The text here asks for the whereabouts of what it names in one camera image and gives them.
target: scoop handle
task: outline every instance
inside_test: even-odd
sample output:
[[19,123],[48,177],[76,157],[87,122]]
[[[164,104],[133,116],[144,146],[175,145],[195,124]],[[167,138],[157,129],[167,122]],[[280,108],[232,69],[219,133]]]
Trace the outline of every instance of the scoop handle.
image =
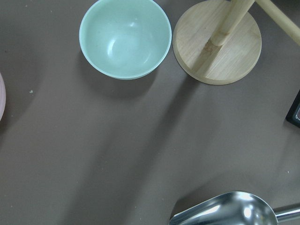
[[299,219],[300,218],[300,203],[288,205],[273,210],[278,223]]

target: pink plate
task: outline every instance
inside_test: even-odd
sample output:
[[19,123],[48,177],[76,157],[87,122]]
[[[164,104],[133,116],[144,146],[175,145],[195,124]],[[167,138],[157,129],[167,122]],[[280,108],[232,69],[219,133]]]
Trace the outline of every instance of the pink plate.
[[3,78],[0,74],[0,120],[4,112],[5,101],[6,101],[5,86],[4,86]]

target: bowl rim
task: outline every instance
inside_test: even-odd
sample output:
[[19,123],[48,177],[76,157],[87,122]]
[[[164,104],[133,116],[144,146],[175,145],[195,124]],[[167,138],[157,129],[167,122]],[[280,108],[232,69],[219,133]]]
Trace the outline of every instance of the bowl rim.
[[0,73],[0,120],[4,113],[5,103],[6,103],[5,85]]
[[83,47],[83,41],[82,41],[82,30],[83,30],[83,24],[86,20],[86,18],[89,16],[91,10],[96,7],[98,4],[102,4],[103,2],[105,1],[112,1],[112,0],[98,0],[96,1],[88,10],[87,12],[85,13],[82,21],[81,21],[81,24],[80,24],[80,28],[79,28],[79,44],[80,44],[80,48],[81,48],[81,51],[83,53],[83,55],[85,56],[86,60],[96,69],[98,70],[99,72],[107,75],[107,76],[110,76],[112,78],[116,78],[116,79],[120,79],[120,80],[133,80],[133,79],[137,79],[137,78],[140,78],[140,77],[143,77],[149,73],[151,73],[153,70],[155,70],[161,63],[162,61],[165,59],[165,57],[167,56],[169,50],[170,50],[170,47],[171,47],[171,42],[172,42],[172,28],[171,28],[171,24],[170,24],[170,21],[169,21],[169,18],[167,17],[166,13],[164,12],[164,10],[154,1],[154,0],[143,0],[143,1],[148,1],[148,2],[151,2],[152,4],[154,4],[158,10],[160,10],[160,12],[162,13],[162,15],[164,16],[165,18],[165,21],[168,25],[168,30],[169,30],[169,42],[168,42],[168,45],[167,45],[167,48],[165,50],[165,53],[163,54],[163,56],[160,58],[160,60],[157,62],[157,64],[155,64],[154,66],[152,66],[150,69],[147,69],[141,73],[138,73],[138,74],[134,74],[134,75],[127,75],[127,76],[117,76],[117,75],[114,75],[112,73],[109,73],[107,71],[104,71],[102,69],[100,69],[98,66],[96,66],[91,60],[90,58],[88,57],[86,51],[84,50],[84,47]]

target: black object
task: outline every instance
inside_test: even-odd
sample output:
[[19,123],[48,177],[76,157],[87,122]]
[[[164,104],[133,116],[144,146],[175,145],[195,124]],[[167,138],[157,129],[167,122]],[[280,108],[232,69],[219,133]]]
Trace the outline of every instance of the black object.
[[285,119],[300,128],[300,91],[298,92]]

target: wooden paper towel holder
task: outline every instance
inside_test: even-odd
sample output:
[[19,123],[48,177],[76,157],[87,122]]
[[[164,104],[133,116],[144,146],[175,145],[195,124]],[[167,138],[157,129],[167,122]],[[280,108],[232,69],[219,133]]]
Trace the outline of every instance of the wooden paper towel holder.
[[300,29],[270,0],[207,0],[178,20],[173,50],[180,66],[208,84],[229,84],[247,75],[262,48],[260,30],[248,13],[254,1],[298,44]]

